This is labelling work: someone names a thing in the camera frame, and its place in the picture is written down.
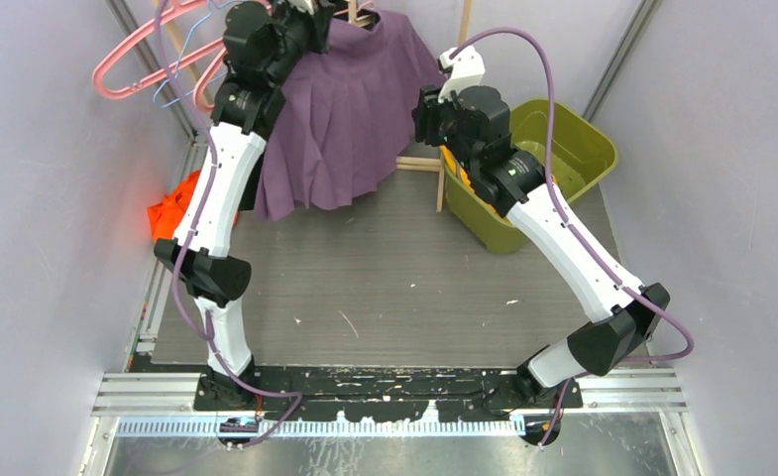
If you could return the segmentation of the yellow skirt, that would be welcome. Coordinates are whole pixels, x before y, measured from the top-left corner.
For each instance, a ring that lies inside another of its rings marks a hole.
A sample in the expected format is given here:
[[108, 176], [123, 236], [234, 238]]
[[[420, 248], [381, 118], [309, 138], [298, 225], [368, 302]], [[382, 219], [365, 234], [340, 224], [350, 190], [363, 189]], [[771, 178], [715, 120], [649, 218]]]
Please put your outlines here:
[[[487, 213], [495, 213], [494, 209], [489, 204], [487, 204], [484, 201], [478, 200], [478, 197], [476, 196], [475, 192], [473, 191], [473, 188], [471, 187], [470, 180], [466, 171], [458, 164], [458, 162], [455, 160], [455, 157], [450, 152], [450, 150], [446, 146], [440, 146], [439, 153], [442, 162], [440, 173], [444, 177], [450, 176], [452, 179], [458, 180], [458, 182], [455, 184], [451, 184], [449, 182], [445, 184], [444, 196], [447, 199], [448, 209], [451, 212], [455, 212], [460, 208], [469, 209], [471, 207], [471, 202], [475, 200], [476, 208], [480, 210], [484, 209]], [[451, 198], [449, 197], [449, 193], [450, 193], [449, 188], [451, 187], [460, 188], [462, 190], [461, 192], [458, 193], [458, 196], [455, 200], [451, 200]]]

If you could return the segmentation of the purple skirt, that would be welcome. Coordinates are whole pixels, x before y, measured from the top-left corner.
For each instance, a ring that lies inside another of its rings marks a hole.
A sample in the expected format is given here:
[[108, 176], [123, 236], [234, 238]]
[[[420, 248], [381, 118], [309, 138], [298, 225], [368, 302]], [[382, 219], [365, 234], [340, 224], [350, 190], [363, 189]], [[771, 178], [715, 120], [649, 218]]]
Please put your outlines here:
[[406, 15], [378, 16], [371, 29], [333, 21], [327, 52], [305, 55], [283, 85], [285, 105], [260, 164], [257, 218], [349, 206], [395, 171], [414, 137], [421, 87], [444, 76]]

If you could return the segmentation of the pink plastic hanger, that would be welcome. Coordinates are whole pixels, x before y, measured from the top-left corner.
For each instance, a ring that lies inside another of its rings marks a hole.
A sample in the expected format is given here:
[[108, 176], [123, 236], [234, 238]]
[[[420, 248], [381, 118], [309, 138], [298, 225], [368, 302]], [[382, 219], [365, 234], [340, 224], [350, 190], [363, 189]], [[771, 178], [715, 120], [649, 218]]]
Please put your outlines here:
[[[199, 25], [203, 25], [210, 18], [215, 16], [215, 11], [225, 10], [233, 5], [240, 4], [240, 1], [208, 1], [206, 4], [206, 14], [198, 20]], [[196, 108], [205, 113], [213, 110], [213, 94], [208, 91], [212, 82], [225, 75], [220, 69], [224, 66], [225, 49], [221, 46], [221, 41], [216, 40], [218, 51], [214, 55], [211, 63], [205, 71], [196, 80], [192, 90], [192, 100]]]

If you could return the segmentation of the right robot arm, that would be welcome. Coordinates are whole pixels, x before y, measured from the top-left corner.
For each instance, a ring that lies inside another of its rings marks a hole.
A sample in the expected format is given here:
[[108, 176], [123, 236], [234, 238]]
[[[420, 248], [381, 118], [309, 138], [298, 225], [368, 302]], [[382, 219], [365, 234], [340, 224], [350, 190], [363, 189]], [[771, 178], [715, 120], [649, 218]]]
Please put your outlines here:
[[452, 154], [476, 197], [543, 253], [587, 316], [587, 324], [518, 366], [526, 404], [545, 406], [569, 378], [607, 374], [652, 334], [668, 291], [644, 285], [581, 230], [560, 188], [548, 182], [547, 167], [512, 143], [510, 110], [497, 90], [470, 86], [445, 94], [424, 86], [412, 118], [416, 140]]

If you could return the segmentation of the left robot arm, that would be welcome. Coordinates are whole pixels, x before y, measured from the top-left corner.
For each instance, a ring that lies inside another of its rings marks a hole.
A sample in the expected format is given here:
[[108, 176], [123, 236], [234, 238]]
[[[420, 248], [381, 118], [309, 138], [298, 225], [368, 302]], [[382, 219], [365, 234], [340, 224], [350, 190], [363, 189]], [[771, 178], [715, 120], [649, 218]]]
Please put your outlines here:
[[308, 53], [327, 51], [337, 1], [255, 1], [225, 18], [228, 68], [210, 116], [202, 120], [207, 154], [192, 198], [173, 236], [160, 239], [157, 258], [184, 284], [202, 322], [186, 323], [208, 347], [207, 394], [235, 410], [262, 394], [254, 376], [242, 315], [251, 265], [229, 254], [231, 233], [248, 181], [285, 105], [282, 91]]

